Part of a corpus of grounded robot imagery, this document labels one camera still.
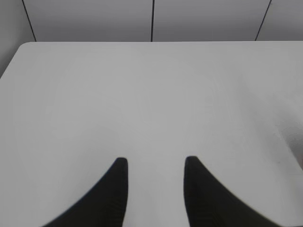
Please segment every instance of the gray wall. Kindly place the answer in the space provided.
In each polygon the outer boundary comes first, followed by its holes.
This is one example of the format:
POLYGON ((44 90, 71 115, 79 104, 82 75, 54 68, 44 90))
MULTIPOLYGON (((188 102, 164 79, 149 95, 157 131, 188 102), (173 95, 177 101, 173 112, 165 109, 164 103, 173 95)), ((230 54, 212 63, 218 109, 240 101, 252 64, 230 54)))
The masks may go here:
POLYGON ((269 0, 155 0, 154 41, 253 41, 269 0))
POLYGON ((18 47, 34 37, 22 0, 0 0, 0 77, 18 47))
POLYGON ((24 0, 38 42, 151 40, 152 0, 24 0))
POLYGON ((272 0, 258 40, 303 40, 303 0, 272 0))

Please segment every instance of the white wall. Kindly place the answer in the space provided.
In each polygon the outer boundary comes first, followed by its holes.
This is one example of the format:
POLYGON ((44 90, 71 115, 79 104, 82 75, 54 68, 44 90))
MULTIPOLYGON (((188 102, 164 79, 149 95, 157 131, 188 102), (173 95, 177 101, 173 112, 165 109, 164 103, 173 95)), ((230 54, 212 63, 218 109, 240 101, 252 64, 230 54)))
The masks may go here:
POLYGON ((152 0, 24 0, 37 41, 150 41, 152 0))
POLYGON ((155 0, 154 41, 252 41, 269 0, 155 0))
POLYGON ((34 37, 22 0, 0 0, 0 77, 17 48, 34 37))
POLYGON ((303 40, 303 0, 272 0, 258 40, 303 40))

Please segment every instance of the white tabletop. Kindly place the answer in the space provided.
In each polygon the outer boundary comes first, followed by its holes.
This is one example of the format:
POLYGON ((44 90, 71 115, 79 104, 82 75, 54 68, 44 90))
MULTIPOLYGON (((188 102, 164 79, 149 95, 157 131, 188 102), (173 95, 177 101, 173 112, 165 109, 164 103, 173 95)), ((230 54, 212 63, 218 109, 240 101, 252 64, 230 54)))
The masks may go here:
POLYGON ((195 155, 303 225, 303 42, 27 43, 0 79, 0 226, 37 227, 129 163, 124 227, 188 227, 195 155))

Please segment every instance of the white table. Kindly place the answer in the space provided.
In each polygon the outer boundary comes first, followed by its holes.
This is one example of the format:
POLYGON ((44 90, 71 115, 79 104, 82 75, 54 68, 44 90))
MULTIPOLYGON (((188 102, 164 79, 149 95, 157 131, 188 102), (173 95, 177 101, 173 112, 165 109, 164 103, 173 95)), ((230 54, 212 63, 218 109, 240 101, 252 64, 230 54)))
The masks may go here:
POLYGON ((302 122, 303 42, 24 44, 0 79, 0 226, 47 223, 126 157, 124 227, 188 227, 190 155, 303 225, 302 122))

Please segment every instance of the black object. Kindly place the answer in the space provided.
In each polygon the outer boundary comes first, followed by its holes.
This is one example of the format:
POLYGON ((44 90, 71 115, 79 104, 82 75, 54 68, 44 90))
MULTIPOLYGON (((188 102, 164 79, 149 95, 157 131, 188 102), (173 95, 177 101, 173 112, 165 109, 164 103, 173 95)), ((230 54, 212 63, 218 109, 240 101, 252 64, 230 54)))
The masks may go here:
POLYGON ((128 196, 128 164, 117 158, 77 203, 44 227, 121 227, 128 196))
POLYGON ((184 199, 191 227, 278 227, 228 191, 195 156, 185 161, 184 199))

